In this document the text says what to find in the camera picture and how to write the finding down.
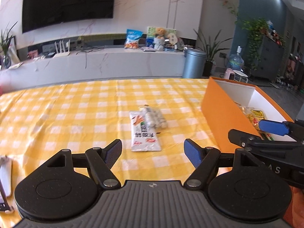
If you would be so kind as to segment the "yellow label peanut snack bag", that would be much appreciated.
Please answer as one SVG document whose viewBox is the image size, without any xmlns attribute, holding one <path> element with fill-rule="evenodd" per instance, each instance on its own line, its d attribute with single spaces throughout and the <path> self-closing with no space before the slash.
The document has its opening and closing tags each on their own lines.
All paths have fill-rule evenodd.
<svg viewBox="0 0 304 228">
<path fill-rule="evenodd" d="M 254 108 L 239 106 L 242 113 L 247 117 L 250 123 L 255 127 L 256 130 L 260 131 L 259 122 L 265 120 L 266 116 L 262 110 Z"/>
</svg>

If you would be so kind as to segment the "white spicy strip packet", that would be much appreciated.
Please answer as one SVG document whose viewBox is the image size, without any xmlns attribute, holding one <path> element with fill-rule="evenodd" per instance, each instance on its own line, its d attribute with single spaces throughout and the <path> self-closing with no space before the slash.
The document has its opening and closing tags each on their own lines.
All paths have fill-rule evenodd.
<svg viewBox="0 0 304 228">
<path fill-rule="evenodd" d="M 156 130 L 150 128 L 140 111 L 129 111 L 131 150 L 133 152 L 161 151 Z"/>
</svg>

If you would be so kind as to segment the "clear white candy bag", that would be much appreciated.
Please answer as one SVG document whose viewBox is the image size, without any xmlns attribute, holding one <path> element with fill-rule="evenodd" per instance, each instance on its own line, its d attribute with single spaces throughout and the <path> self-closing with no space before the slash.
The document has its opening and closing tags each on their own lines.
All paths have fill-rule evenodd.
<svg viewBox="0 0 304 228">
<path fill-rule="evenodd" d="M 147 126 L 151 129 L 165 129 L 167 128 L 167 122 L 161 113 L 160 109 L 144 105 L 139 107 L 140 112 L 144 116 L 144 120 Z"/>
</svg>

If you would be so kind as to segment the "orange cardboard box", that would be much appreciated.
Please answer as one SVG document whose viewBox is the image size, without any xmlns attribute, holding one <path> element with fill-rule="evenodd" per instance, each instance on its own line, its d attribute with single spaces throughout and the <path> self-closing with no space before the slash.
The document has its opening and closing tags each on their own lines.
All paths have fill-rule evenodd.
<svg viewBox="0 0 304 228">
<path fill-rule="evenodd" d="M 201 110 L 222 152 L 234 152 L 237 148 L 228 140 L 228 132 L 231 129 L 259 134 L 239 106 L 262 110 L 268 120 L 293 121 L 256 85 L 210 77 Z"/>
</svg>

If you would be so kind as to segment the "dark grey cabinet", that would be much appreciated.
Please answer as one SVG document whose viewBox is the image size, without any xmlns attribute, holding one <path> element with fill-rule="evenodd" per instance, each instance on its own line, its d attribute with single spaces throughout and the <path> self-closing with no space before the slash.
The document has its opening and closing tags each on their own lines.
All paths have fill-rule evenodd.
<svg viewBox="0 0 304 228">
<path fill-rule="evenodd" d="M 259 50 L 260 60 L 255 62 L 256 68 L 251 74 L 256 78 L 274 81 L 282 62 L 284 47 L 264 36 Z"/>
</svg>

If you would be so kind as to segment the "white stool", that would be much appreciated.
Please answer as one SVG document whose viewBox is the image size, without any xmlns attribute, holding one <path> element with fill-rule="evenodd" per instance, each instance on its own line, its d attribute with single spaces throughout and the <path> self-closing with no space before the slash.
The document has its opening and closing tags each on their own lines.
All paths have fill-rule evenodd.
<svg viewBox="0 0 304 228">
<path fill-rule="evenodd" d="M 248 76 L 240 70 L 233 70 L 231 68 L 227 68 L 224 74 L 224 79 L 234 80 L 238 82 L 247 83 Z"/>
</svg>

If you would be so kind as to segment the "yellow checkered tablecloth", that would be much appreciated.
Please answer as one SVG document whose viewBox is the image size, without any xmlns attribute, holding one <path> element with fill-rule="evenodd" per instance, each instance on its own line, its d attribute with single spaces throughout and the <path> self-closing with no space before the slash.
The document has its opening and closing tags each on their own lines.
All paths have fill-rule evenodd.
<svg viewBox="0 0 304 228">
<path fill-rule="evenodd" d="M 122 155 L 112 168 L 126 180 L 185 181 L 193 166 L 183 153 L 190 138 L 202 147 L 216 141 L 201 111 L 208 81 L 139 79 L 92 81 L 1 96 L 1 154 L 12 159 L 12 186 L 61 149 L 83 153 L 115 139 Z M 129 112 L 158 108 L 167 122 L 158 152 L 133 152 Z"/>
</svg>

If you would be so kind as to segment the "white marble tv console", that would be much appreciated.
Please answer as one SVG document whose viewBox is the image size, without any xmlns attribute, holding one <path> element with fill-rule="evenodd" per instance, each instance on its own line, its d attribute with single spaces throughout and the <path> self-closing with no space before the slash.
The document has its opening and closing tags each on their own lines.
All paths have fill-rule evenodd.
<svg viewBox="0 0 304 228">
<path fill-rule="evenodd" d="M 21 89 L 91 80 L 180 78 L 182 52 L 145 52 L 141 49 L 104 48 L 73 52 L 65 57 L 28 60 L 1 71 L 1 88 Z"/>
</svg>

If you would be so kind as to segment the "grey metal trash can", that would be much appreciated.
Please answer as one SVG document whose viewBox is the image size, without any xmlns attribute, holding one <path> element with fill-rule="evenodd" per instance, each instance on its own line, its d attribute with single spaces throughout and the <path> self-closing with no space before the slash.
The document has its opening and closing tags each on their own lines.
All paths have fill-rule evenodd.
<svg viewBox="0 0 304 228">
<path fill-rule="evenodd" d="M 188 48 L 185 50 L 184 56 L 185 64 L 182 77 L 200 79 L 203 76 L 207 54 L 200 49 Z"/>
</svg>

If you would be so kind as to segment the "hanging ivy plant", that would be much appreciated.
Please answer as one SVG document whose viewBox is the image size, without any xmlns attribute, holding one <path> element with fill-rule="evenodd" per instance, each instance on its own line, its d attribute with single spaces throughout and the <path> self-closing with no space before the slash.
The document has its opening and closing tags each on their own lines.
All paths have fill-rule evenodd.
<svg viewBox="0 0 304 228">
<path fill-rule="evenodd" d="M 265 19 L 238 19 L 238 9 L 232 0 L 220 0 L 224 7 L 226 7 L 231 14 L 236 18 L 235 24 L 239 24 L 242 29 L 247 31 L 246 43 L 246 61 L 245 66 L 247 70 L 256 70 L 256 64 L 260 60 L 260 48 L 264 37 L 268 33 L 268 24 Z"/>
</svg>

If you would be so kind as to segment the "potted green floor plant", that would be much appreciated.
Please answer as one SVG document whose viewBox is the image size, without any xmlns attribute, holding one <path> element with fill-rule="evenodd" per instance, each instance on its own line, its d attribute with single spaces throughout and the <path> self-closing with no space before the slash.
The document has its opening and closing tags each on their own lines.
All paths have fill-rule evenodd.
<svg viewBox="0 0 304 228">
<path fill-rule="evenodd" d="M 201 50 L 206 54 L 203 77 L 210 77 L 215 55 L 220 51 L 226 51 L 229 49 L 227 47 L 221 47 L 221 45 L 229 40 L 232 40 L 232 38 L 219 40 L 221 31 L 222 30 L 220 29 L 216 36 L 212 39 L 211 36 L 206 37 L 200 29 L 198 31 L 194 30 L 197 35 L 197 39 L 199 42 L 201 42 Z"/>
</svg>

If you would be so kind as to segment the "white wifi router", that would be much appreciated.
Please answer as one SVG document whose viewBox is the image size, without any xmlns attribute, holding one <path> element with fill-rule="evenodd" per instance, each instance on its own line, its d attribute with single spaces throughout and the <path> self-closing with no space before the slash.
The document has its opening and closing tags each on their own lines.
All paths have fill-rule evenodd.
<svg viewBox="0 0 304 228">
<path fill-rule="evenodd" d="M 64 43 L 63 40 L 60 40 L 58 43 L 55 42 L 55 51 L 54 58 L 59 57 L 65 57 L 70 55 L 70 43 L 71 40 L 68 40 L 68 42 Z"/>
</svg>

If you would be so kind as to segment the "teddy bear toy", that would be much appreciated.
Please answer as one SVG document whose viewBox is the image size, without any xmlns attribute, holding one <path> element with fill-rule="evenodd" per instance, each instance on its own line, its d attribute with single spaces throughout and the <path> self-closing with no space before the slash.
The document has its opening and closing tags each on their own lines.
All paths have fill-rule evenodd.
<svg viewBox="0 0 304 228">
<path fill-rule="evenodd" d="M 166 39 L 166 30 L 162 27 L 156 28 L 154 33 L 154 49 L 156 51 L 163 51 Z"/>
</svg>

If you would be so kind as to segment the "blue chips bag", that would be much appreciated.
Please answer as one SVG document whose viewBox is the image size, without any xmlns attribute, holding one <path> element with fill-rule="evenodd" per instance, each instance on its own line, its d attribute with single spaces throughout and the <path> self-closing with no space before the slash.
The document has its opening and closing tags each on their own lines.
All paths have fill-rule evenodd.
<svg viewBox="0 0 304 228">
<path fill-rule="evenodd" d="M 127 29 L 126 30 L 126 41 L 124 47 L 126 49 L 138 49 L 139 48 L 139 40 L 143 35 L 142 31 Z"/>
</svg>

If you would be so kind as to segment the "green plant in vase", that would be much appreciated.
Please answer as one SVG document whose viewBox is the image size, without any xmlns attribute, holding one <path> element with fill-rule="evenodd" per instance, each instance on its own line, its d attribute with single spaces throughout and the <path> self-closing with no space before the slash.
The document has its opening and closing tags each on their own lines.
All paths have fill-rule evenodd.
<svg viewBox="0 0 304 228">
<path fill-rule="evenodd" d="M 16 24 L 17 22 L 10 28 L 7 26 L 4 30 L 1 30 L 1 55 L 3 56 L 2 65 L 4 69 L 20 62 L 15 45 L 15 36 L 12 34 L 12 29 Z"/>
</svg>

